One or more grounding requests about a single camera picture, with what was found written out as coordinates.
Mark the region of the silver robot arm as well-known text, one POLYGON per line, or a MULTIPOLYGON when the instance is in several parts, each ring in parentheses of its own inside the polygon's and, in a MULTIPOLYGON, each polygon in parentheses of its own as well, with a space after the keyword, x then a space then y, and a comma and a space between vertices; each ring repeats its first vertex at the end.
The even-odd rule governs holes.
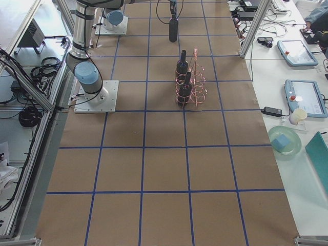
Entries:
MULTIPOLYGON (((122 7, 126 4, 143 3, 146 1, 110 1, 113 7, 103 7, 102 19, 99 19, 99 33, 104 28, 105 35, 126 35, 128 17, 123 14, 122 7)), ((178 10, 177 1, 169 1, 171 18, 168 22, 169 27, 172 25, 178 27, 178 10)))
POLYGON ((66 64, 83 88, 86 101, 93 105, 103 103, 108 96, 108 92, 104 88, 103 78, 97 66, 88 55, 95 10, 97 8, 104 10, 102 14, 104 26, 109 30, 123 22, 124 14, 121 11, 121 7, 125 4, 133 4, 135 2, 77 1, 73 43, 66 57, 66 64))

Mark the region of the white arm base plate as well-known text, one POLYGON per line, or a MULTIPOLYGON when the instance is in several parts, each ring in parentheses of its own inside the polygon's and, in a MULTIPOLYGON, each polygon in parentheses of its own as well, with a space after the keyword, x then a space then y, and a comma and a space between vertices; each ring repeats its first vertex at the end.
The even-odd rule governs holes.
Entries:
POLYGON ((85 94, 80 86, 76 97, 77 106, 74 107, 75 113, 114 113, 116 108, 119 81, 104 80, 102 90, 99 94, 85 94))
POLYGON ((109 23, 105 18, 100 16, 96 23, 95 35, 100 36, 125 36, 127 34, 128 16, 124 16, 122 22, 118 25, 109 23))

